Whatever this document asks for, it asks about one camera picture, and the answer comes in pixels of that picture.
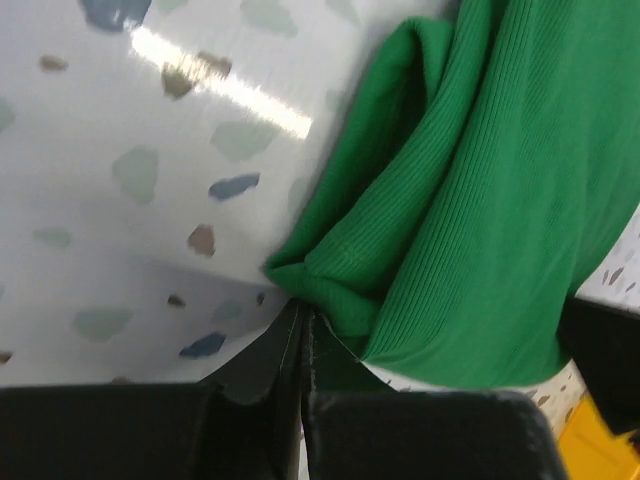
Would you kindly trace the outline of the yellow plastic tray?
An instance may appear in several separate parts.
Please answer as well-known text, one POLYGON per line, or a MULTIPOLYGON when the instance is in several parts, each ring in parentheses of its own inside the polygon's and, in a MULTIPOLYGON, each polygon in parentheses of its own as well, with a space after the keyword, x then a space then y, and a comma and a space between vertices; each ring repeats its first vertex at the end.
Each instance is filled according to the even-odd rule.
POLYGON ((566 420, 557 446, 570 479, 639 478, 639 453, 630 434, 614 436, 589 397, 566 420))

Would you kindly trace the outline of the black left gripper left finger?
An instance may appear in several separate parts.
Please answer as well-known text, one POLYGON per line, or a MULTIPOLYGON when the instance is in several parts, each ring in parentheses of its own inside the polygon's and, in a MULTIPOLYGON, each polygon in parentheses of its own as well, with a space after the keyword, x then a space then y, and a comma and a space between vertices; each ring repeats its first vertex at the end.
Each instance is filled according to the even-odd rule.
POLYGON ((5 388, 5 479, 294 479, 303 308, 195 383, 5 388))

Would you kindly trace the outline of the green tank top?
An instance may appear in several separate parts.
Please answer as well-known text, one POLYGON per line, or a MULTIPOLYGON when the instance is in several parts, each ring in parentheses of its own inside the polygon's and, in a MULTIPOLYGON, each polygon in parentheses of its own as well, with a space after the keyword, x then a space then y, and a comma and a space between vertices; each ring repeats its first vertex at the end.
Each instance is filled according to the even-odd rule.
POLYGON ((265 271, 369 364, 527 386, 638 203, 638 3, 465 1, 384 42, 265 271))

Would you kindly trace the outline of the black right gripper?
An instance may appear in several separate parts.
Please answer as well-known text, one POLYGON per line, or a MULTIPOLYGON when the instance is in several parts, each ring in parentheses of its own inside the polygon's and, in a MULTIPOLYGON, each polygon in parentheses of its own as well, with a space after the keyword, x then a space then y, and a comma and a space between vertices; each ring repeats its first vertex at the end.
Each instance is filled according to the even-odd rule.
POLYGON ((571 297, 563 306, 558 338, 609 430, 615 435, 638 430, 639 314, 571 297))

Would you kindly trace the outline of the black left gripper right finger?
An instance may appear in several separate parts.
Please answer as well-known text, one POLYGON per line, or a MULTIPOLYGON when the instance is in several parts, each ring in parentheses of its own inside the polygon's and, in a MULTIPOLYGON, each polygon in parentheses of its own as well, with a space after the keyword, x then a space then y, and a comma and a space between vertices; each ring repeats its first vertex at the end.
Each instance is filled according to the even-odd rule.
POLYGON ((315 315, 304 328, 302 420, 313 479, 564 479, 550 427, 523 394, 400 392, 315 315))

